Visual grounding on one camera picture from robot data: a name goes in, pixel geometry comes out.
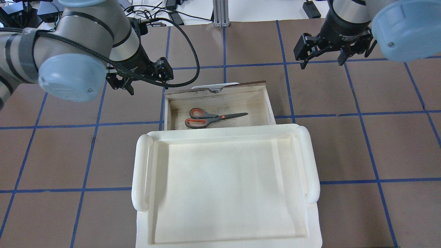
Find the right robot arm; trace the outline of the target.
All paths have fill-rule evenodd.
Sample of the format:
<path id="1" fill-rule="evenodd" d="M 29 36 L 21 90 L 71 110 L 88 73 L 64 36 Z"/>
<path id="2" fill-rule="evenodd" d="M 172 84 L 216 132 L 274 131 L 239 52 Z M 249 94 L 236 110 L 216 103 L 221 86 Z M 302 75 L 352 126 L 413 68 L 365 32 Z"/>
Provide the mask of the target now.
<path id="1" fill-rule="evenodd" d="M 328 0 L 320 32 L 303 33 L 294 47 L 304 69 L 312 58 L 339 51 L 339 65 L 378 45 L 390 61 L 410 62 L 440 52 L 439 0 Z"/>

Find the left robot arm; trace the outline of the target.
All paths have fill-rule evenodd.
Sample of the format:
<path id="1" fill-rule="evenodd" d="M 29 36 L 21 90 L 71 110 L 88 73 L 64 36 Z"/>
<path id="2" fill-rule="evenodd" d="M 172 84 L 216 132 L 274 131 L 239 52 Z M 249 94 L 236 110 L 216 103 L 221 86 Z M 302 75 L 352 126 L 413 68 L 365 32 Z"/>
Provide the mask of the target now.
<path id="1" fill-rule="evenodd" d="M 55 30 L 1 28 L 1 108 L 21 84 L 38 84 L 52 96 L 88 102 L 105 81 L 133 95 L 132 81 L 165 85 L 173 70 L 151 61 L 136 19 L 116 0 L 62 0 Z"/>

